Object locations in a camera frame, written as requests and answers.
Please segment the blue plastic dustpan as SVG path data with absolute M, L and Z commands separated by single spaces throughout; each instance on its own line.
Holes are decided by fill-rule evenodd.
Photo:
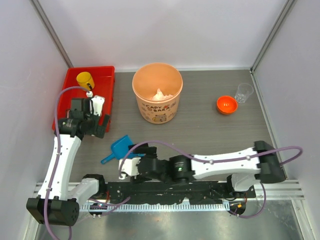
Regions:
M 111 144 L 110 150 L 111 154 L 105 157 L 100 161 L 102 165 L 108 163 L 113 159 L 120 160 L 122 159 L 129 151 L 129 146 L 133 145 L 131 138 L 128 135 L 125 135 L 114 143 Z

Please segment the orange capybara bucket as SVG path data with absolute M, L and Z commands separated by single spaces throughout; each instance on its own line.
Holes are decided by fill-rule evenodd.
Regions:
M 167 63 L 150 63 L 133 76 L 132 90 L 142 117 L 152 124 L 164 124 L 178 111 L 183 89 L 180 72 Z

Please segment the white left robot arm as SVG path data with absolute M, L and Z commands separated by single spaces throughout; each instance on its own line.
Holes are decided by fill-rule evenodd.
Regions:
M 106 195 L 107 185 L 101 174 L 87 174 L 73 190 L 69 190 L 73 163 L 84 136 L 102 139 L 105 135 L 109 115 L 104 115 L 99 124 L 104 102 L 104 97 L 98 95 L 73 98 L 67 117 L 58 120 L 44 183 L 37 196 L 26 202 L 26 209 L 39 224 L 72 227 L 78 220 L 80 207 L 87 200 L 91 197 L 100 200 Z

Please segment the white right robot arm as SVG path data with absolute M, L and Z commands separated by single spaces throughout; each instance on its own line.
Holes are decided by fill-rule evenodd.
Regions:
M 157 157 L 157 150 L 147 143 L 137 147 L 136 157 L 119 164 L 121 177 L 146 182 L 158 180 L 169 185 L 186 185 L 211 176 L 227 177 L 226 193 L 233 198 L 255 184 L 277 184 L 286 177 L 275 149 L 265 141 L 253 147 L 216 155 L 177 155 L 168 160 Z

